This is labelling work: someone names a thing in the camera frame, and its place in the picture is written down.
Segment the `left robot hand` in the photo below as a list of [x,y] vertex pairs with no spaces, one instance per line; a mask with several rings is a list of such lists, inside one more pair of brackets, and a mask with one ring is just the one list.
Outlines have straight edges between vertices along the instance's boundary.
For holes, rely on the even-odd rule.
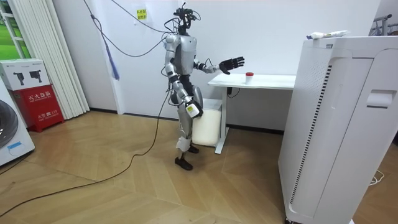
[[244,57],[230,58],[219,64],[219,69],[226,75],[230,75],[230,70],[244,66]]

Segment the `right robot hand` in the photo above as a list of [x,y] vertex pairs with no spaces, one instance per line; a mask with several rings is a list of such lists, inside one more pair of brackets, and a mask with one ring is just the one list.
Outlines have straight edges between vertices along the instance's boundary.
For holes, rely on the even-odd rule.
[[185,109],[192,119],[203,115],[203,108],[195,100],[185,103]]

